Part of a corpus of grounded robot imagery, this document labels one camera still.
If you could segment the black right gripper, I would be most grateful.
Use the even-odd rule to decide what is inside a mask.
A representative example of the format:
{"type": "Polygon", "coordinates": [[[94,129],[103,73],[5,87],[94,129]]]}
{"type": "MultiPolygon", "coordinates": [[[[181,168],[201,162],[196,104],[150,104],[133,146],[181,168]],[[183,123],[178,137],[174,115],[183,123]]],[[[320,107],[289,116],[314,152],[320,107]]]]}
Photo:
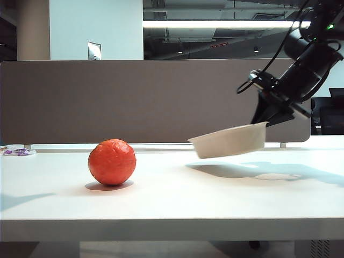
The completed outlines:
{"type": "Polygon", "coordinates": [[[320,82],[320,76],[310,69],[293,64],[280,77],[261,71],[258,73],[258,104],[252,124],[267,122],[267,127],[293,120],[294,113],[310,118],[310,110],[301,106],[307,94],[320,82]]]}

